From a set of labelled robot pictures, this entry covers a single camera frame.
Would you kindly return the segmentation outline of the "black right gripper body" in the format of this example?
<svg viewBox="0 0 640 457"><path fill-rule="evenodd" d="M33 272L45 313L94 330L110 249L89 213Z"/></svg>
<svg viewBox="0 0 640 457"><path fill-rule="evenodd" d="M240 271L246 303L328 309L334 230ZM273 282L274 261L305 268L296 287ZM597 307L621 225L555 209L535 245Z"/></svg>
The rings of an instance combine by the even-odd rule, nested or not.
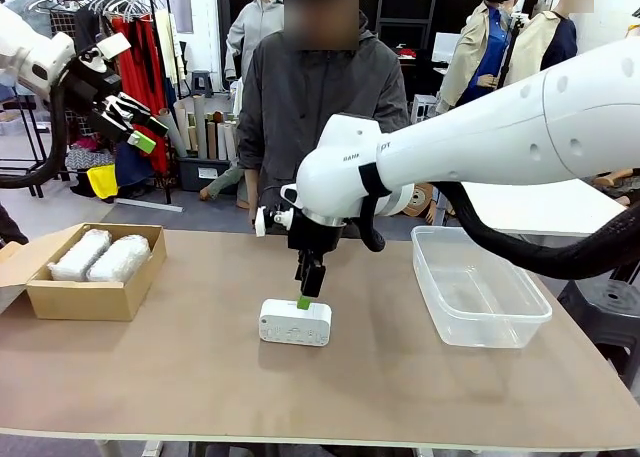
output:
<svg viewBox="0 0 640 457"><path fill-rule="evenodd" d="M298 252L298 266L303 268L306 257L322 261L323 256L337 248L345 223L338 219L331 225L317 223L301 210L289 210L290 225L287 227L287 245Z"/></svg>

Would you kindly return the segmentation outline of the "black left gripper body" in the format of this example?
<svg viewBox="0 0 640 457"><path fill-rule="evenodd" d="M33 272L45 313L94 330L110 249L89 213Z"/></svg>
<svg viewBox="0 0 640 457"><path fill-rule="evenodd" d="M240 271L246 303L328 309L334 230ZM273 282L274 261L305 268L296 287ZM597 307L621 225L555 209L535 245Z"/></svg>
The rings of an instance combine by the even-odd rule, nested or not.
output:
<svg viewBox="0 0 640 457"><path fill-rule="evenodd" d="M62 76L66 106L84 116L90 127L114 142L127 141L134 128L129 113L117 109L121 78L99 54L79 54Z"/></svg>

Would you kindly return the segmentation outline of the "person's right hand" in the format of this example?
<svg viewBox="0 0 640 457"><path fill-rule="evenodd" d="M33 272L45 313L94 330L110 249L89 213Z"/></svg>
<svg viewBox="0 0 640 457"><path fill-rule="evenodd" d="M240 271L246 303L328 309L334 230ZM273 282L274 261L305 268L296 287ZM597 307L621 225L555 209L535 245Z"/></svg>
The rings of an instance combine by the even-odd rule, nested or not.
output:
<svg viewBox="0 0 640 457"><path fill-rule="evenodd" d="M248 219L251 226L254 226L259 205L259 171L254 169L246 169L244 171L244 178L249 206Z"/></svg>

